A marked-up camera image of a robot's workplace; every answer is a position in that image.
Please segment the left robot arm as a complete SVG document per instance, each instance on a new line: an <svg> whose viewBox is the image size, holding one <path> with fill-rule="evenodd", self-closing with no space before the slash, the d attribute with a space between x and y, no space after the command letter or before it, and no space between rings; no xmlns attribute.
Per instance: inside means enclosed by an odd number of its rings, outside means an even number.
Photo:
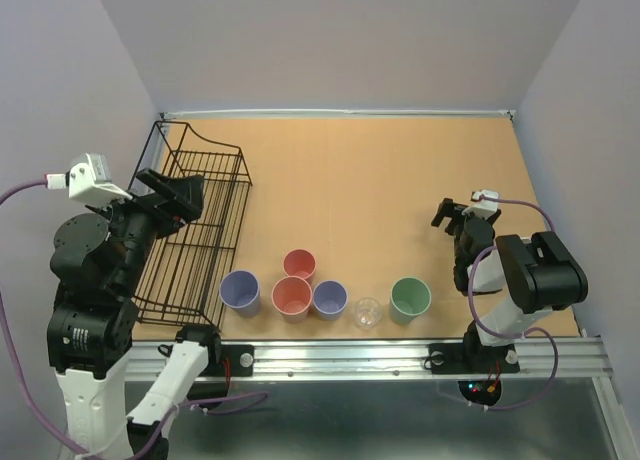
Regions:
<svg viewBox="0 0 640 460"><path fill-rule="evenodd" d="M139 309L133 301L154 243L198 220L200 175L171 178L151 169L135 195L69 174L69 193L88 208L57 230L50 269L59 285L47 328L51 367L61 388L70 438L100 459L165 459L171 424L196 378L221 360L219 330L187 324L141 402L125 407L126 367Z"/></svg>

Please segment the pink cup back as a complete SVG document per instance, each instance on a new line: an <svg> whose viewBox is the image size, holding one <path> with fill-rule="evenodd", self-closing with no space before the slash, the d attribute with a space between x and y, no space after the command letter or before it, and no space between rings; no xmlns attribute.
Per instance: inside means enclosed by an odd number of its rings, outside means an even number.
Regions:
<svg viewBox="0 0 640 460"><path fill-rule="evenodd" d="M308 250L294 249L285 255L283 269L287 276L300 277L311 283L316 270L316 259Z"/></svg>

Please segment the green cup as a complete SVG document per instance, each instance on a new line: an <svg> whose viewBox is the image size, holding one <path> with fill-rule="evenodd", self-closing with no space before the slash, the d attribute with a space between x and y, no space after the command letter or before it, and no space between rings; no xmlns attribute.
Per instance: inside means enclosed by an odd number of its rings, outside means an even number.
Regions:
<svg viewBox="0 0 640 460"><path fill-rule="evenodd" d="M432 302L429 286L421 279L404 277L391 289L389 316L398 325L407 325L424 314Z"/></svg>

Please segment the black wire dish rack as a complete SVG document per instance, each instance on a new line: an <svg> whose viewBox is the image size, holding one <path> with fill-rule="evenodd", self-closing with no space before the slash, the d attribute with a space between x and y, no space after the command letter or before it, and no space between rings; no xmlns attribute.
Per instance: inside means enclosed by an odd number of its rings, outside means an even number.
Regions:
<svg viewBox="0 0 640 460"><path fill-rule="evenodd" d="M204 178L201 217L158 240L135 301L142 323L172 327L220 325L223 278L234 268L253 182L239 146L205 138L185 121L159 120L151 127L137 169L170 177Z"/></svg>

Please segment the large purple cup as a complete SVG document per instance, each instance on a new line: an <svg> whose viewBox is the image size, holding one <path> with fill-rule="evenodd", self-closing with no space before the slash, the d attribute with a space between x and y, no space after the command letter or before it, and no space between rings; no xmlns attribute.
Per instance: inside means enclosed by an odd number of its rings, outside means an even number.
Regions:
<svg viewBox="0 0 640 460"><path fill-rule="evenodd" d="M244 318L255 317L261 310L259 281L246 270L228 273L220 283L219 297L225 306Z"/></svg>

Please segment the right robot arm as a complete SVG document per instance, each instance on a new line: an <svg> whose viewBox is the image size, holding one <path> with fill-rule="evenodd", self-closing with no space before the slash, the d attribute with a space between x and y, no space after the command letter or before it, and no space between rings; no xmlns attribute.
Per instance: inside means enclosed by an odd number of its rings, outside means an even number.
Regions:
<svg viewBox="0 0 640 460"><path fill-rule="evenodd" d="M431 221L434 227L449 222L456 289L468 299L505 295L489 313L473 317L461 341L430 345L426 364L435 374L518 372L515 340L587 297L586 274L554 229L528 238L496 234L504 202L488 190L474 192L468 205L445 198Z"/></svg>

